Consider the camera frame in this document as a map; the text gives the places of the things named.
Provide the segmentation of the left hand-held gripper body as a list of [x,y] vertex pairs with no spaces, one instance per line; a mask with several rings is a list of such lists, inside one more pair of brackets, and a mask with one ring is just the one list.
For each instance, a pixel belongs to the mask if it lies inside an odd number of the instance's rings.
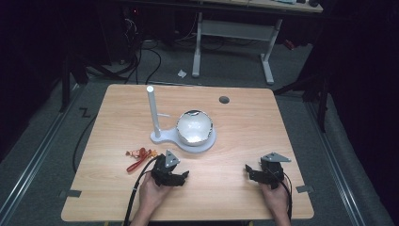
[[155,161],[152,169],[152,178],[158,186],[172,186],[172,180],[177,178],[173,170],[180,163],[171,150],[166,150],[165,154],[160,154]]

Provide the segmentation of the person's left hand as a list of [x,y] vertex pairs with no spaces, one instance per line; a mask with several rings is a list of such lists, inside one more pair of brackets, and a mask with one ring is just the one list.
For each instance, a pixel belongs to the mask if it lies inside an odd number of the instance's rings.
[[152,176],[147,173],[139,190],[138,212],[140,215],[149,218],[162,204],[171,190],[172,186],[159,186]]

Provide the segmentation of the red ribbon with small charm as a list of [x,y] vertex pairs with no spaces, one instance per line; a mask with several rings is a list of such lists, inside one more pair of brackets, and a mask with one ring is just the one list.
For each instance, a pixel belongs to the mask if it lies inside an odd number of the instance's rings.
[[132,172],[133,170],[138,168],[146,159],[154,158],[158,155],[158,153],[156,150],[147,150],[146,148],[140,148],[135,151],[127,151],[125,155],[133,157],[135,160],[135,163],[133,163],[126,169],[127,172]]

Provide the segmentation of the silver metal bowl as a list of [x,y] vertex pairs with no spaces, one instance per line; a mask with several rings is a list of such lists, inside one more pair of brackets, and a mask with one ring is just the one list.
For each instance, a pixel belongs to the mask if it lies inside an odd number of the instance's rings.
[[182,143],[196,147],[205,143],[211,137],[214,125],[207,113],[193,109],[180,116],[177,120],[176,129]]

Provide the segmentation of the person's right hand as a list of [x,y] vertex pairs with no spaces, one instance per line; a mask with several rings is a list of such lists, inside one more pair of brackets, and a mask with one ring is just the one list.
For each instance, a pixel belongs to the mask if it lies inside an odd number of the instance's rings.
[[264,196],[265,205],[274,220],[289,218],[289,195],[286,191],[286,180],[283,180],[277,188],[271,188],[271,185],[262,183],[259,183],[259,186]]

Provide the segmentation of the black metal stand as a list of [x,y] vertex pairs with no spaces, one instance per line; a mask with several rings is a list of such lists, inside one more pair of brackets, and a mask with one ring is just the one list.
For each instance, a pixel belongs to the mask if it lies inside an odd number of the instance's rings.
[[286,85],[280,89],[273,91],[275,95],[281,95],[290,90],[304,90],[302,100],[304,102],[318,101],[316,111],[316,122],[319,129],[325,133],[325,118],[327,113],[327,97],[328,97],[329,75],[311,75],[306,78],[298,79],[294,83]]
[[71,101],[71,77],[74,78],[78,85],[86,85],[88,83],[88,76],[84,62],[79,56],[73,53],[68,53],[65,56],[62,65],[61,84],[62,84],[62,99],[61,112],[65,112]]

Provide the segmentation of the white stand with pole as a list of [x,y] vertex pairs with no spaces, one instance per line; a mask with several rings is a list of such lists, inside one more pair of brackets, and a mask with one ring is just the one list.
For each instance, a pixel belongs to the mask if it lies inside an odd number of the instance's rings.
[[174,143],[180,149],[188,153],[203,153],[213,147],[216,141],[215,128],[213,130],[213,133],[211,134],[211,137],[205,143],[196,147],[188,146],[181,142],[176,129],[177,122],[172,128],[168,130],[162,130],[158,120],[158,111],[155,101],[154,87],[147,86],[146,91],[148,94],[150,112],[152,116],[153,131],[151,132],[150,138],[153,143],[155,144],[166,143],[166,142]]

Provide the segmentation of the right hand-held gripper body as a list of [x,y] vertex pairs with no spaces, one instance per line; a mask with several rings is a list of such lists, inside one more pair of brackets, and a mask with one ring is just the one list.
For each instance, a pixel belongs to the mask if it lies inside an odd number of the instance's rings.
[[279,153],[269,153],[261,157],[261,183],[270,185],[272,189],[279,186],[284,178],[282,162],[290,162],[291,159]]

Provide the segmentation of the desk with white metal legs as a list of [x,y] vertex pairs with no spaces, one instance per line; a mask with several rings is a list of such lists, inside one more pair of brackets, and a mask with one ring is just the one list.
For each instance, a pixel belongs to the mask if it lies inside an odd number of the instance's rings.
[[[318,3],[318,0],[199,0],[201,6],[205,3],[220,3],[225,5],[244,6],[245,8],[255,7],[305,13],[322,13],[324,10]],[[278,18],[273,25],[245,24],[203,19],[202,13],[200,12],[197,16],[197,37],[192,76],[200,76],[201,39],[203,36],[260,40],[268,43],[265,52],[260,54],[260,60],[263,65],[266,83],[268,85],[273,85],[274,78],[270,69],[269,58],[278,37],[281,24],[281,18]]]

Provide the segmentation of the metal floor rail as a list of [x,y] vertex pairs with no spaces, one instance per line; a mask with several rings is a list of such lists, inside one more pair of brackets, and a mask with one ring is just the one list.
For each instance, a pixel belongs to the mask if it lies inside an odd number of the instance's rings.
[[0,226],[7,226],[24,193],[40,169],[71,105],[85,85],[73,85],[71,99],[61,103],[61,86],[56,87],[29,121],[20,138],[0,163]]
[[311,116],[312,124],[315,127],[317,135],[322,142],[323,150],[327,159],[327,165],[330,168],[334,183],[338,189],[344,208],[350,218],[352,226],[366,226],[364,217],[359,210],[352,189],[350,188],[343,175],[343,171],[341,170],[339,162],[333,152],[332,146],[327,138],[327,134],[322,131],[318,124],[317,112],[314,105],[312,103],[305,103],[304,106]]

